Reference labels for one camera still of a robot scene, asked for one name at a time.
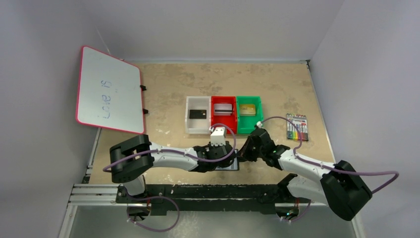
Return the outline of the black leather card holder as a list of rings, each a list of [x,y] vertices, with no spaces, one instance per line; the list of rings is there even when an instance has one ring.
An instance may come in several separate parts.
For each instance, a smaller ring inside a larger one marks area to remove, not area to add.
[[[238,171],[239,168],[239,162],[238,159],[235,157],[235,159],[232,161],[232,163],[229,165],[229,167],[216,167],[216,171]]]

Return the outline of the white credit card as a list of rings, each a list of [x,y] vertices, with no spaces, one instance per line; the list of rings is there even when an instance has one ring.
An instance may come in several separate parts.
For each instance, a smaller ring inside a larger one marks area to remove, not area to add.
[[[213,104],[213,114],[215,116],[228,116],[233,113],[232,104]]]

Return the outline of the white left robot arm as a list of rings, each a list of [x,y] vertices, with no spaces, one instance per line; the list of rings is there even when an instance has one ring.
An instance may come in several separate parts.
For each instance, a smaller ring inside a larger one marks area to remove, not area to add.
[[[219,145],[189,148],[165,147],[138,135],[114,145],[109,150],[110,165],[103,172],[111,173],[113,183],[124,186],[130,196],[146,192],[143,174],[151,168],[175,168],[188,172],[206,173],[216,168],[229,167],[236,159],[235,144],[228,141]]]

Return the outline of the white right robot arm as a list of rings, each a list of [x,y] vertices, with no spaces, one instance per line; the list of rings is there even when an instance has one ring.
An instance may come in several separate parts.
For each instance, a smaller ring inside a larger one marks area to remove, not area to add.
[[[276,145],[269,133],[255,129],[238,151],[240,162],[262,159],[268,166],[289,175],[278,183],[279,193],[327,205],[338,217],[350,221],[372,198],[372,191],[350,163],[340,161],[320,167],[321,161],[295,154],[285,145]]]

